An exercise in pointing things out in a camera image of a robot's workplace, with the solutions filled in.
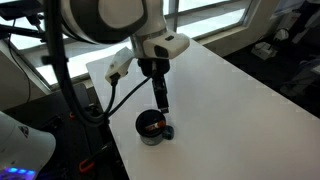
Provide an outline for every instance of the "white table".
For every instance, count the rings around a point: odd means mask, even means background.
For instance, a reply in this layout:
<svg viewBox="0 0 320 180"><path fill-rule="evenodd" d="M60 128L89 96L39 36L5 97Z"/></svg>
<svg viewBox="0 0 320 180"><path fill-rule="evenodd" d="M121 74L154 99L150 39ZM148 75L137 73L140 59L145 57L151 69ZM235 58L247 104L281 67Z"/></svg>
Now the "white table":
<svg viewBox="0 0 320 180"><path fill-rule="evenodd" d="M112 57L87 64L105 109ZM137 62L120 80L115 104L145 77ZM319 180L320 121L194 41L166 75L173 141L144 145L137 116L157 109L151 81L111 118L133 180Z"/></svg>

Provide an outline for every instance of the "cable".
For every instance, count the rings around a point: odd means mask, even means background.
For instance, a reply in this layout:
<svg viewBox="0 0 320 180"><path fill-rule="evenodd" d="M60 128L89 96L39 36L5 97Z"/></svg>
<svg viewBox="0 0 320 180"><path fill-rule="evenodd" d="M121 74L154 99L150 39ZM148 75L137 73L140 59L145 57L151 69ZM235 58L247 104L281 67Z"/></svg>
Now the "cable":
<svg viewBox="0 0 320 180"><path fill-rule="evenodd" d="M104 115L93 117L86 112L81 106L73 89L67 66L68 59L65 56L62 27L60 26L62 23L60 3L61 1L44 1L44 12L46 16L45 25L49 51L49 56L46 58L48 62L51 62L61 92L77 119L86 126L98 127L105 121L108 121L108 117Z"/></svg>
<svg viewBox="0 0 320 180"><path fill-rule="evenodd" d="M112 93L111 93L111 98L110 98L110 101L109 101L109 105L106 109L106 111L104 112L104 115L105 116L108 116L111 108L112 108L112 105L113 105L113 102L114 102L114 98L116 96L116 87L117 87L117 84L113 84L112 85Z"/></svg>
<svg viewBox="0 0 320 180"><path fill-rule="evenodd" d="M14 27L15 24L16 24L16 19L13 20L12 27ZM9 49L9 52L10 52L10 55L11 55L13 61L17 64L17 66L21 69L21 71L24 73L24 75L27 78L27 81L28 81L28 98L27 98L27 101L25 102L25 104L28 104L30 102L30 99L31 99L31 82L30 82L30 78L29 78L28 74L26 73L26 71L21 67L21 65L18 63L18 61L16 60L16 58L13 55L12 47L11 47L11 36L12 36L12 33L9 34L8 49Z"/></svg>
<svg viewBox="0 0 320 180"><path fill-rule="evenodd" d="M117 112L120 107L134 94L141 86L143 86L145 83L147 83L151 79L150 77L147 77L144 81L142 81L139 85L137 85L123 100L108 114L108 117L112 116L115 112Z"/></svg>

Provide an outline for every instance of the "blue light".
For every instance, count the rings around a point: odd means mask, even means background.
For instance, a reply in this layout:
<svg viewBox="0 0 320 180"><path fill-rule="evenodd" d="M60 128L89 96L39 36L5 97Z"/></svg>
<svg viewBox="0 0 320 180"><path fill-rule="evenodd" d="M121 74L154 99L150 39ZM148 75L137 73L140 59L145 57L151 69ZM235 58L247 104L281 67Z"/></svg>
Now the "blue light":
<svg viewBox="0 0 320 180"><path fill-rule="evenodd" d="M8 170L8 172L10 172L10 173L14 173L14 172L17 172L17 171L18 171L17 168L10 168L10 169Z"/></svg>
<svg viewBox="0 0 320 180"><path fill-rule="evenodd" d="M33 175L33 174L35 174L35 173L36 173L36 172L34 172L34 171L28 171L28 172L27 172L28 175Z"/></svg>
<svg viewBox="0 0 320 180"><path fill-rule="evenodd" d="M20 170L18 171L19 174L24 174L24 173L26 173L26 172L27 172L27 170L25 170L25 169L20 169Z"/></svg>

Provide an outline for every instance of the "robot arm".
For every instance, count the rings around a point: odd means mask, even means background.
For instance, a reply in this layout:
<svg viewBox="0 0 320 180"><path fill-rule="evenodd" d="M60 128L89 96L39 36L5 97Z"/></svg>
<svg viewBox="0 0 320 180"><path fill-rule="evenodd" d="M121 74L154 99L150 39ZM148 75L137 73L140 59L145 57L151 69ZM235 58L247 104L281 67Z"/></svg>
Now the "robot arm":
<svg viewBox="0 0 320 180"><path fill-rule="evenodd" d="M131 36L136 58L173 59L188 46L184 35L167 30L163 0L63 0L63 30L93 44Z"/></svg>

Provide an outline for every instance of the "cup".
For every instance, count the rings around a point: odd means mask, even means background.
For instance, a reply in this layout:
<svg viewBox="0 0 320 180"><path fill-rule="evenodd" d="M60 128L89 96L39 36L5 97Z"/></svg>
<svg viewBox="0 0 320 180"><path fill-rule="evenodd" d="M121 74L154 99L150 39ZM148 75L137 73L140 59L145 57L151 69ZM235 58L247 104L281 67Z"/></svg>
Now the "cup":
<svg viewBox="0 0 320 180"><path fill-rule="evenodd" d="M174 137L174 129L171 126L147 130L146 127L165 121L165 116L157 110L147 110L141 113L136 121L136 129L140 134L142 142L149 146L155 146L161 143L163 139L172 140Z"/></svg>

